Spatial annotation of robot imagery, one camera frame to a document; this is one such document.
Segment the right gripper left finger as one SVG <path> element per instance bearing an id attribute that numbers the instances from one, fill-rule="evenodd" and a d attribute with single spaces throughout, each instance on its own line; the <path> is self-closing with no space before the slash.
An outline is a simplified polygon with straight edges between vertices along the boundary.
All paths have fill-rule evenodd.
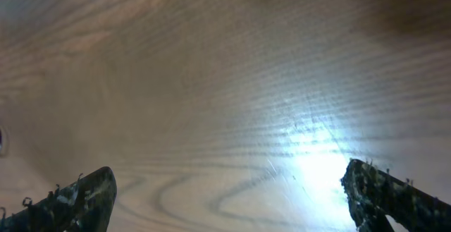
<path id="1" fill-rule="evenodd" d="M 79 175 L 72 184 L 48 192 L 38 202 L 25 197 L 23 210 L 7 215 L 1 208 L 2 232 L 106 232 L 117 196 L 108 166 Z"/>

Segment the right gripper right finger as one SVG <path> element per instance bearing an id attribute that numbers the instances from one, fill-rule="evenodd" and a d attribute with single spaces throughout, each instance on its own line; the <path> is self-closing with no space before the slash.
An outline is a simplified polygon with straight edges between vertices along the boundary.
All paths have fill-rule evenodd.
<path id="1" fill-rule="evenodd" d="M 449 231 L 450 205 L 381 171 L 351 159 L 340 180 L 358 231 L 392 231 L 392 217 L 408 231 Z"/>

